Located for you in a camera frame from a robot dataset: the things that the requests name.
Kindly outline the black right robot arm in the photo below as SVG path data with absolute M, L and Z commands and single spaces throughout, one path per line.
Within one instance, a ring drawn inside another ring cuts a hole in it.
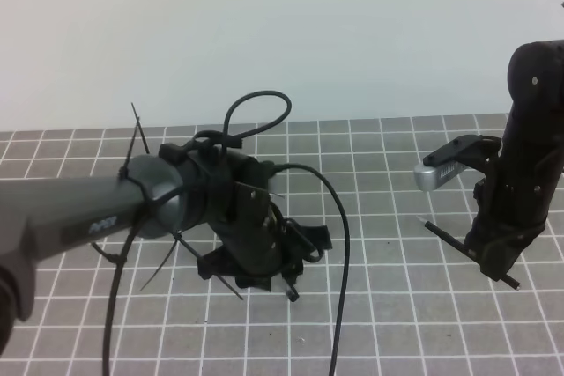
M 501 150 L 475 185 L 479 210 L 464 240 L 494 281 L 545 230 L 563 171 L 563 42 L 519 47 L 507 81 L 513 105 Z

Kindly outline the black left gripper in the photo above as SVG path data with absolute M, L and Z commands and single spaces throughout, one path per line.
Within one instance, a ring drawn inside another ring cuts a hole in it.
M 273 168 L 270 161 L 228 152 L 219 174 L 223 178 L 220 199 L 226 207 L 208 222 L 221 246 L 197 259 L 197 271 L 203 280 L 232 277 L 242 289 L 272 291 L 277 287 L 296 302 L 300 297 L 296 282 L 303 274 L 301 261 L 321 261 L 331 250 L 331 238 L 325 225 L 304 226 L 287 218 L 286 244 L 291 253 L 287 250 L 282 218 L 272 208 L 265 189 Z

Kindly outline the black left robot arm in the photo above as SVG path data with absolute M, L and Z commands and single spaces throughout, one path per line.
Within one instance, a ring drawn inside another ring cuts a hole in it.
M 121 231 L 155 239 L 208 225 L 220 246 L 197 259 L 203 279 L 231 277 L 291 301 L 308 262 L 332 247 L 326 226 L 283 217 L 271 200 L 279 166 L 233 151 L 168 160 L 133 158 L 118 176 L 4 181 L 1 185 L 1 341 L 32 314 L 39 262 Z

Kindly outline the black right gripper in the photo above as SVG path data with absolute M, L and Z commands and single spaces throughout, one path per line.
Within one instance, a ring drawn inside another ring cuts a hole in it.
M 479 207 L 464 246 L 480 271 L 498 282 L 545 230 L 553 199 L 553 142 L 502 140 L 476 184 Z

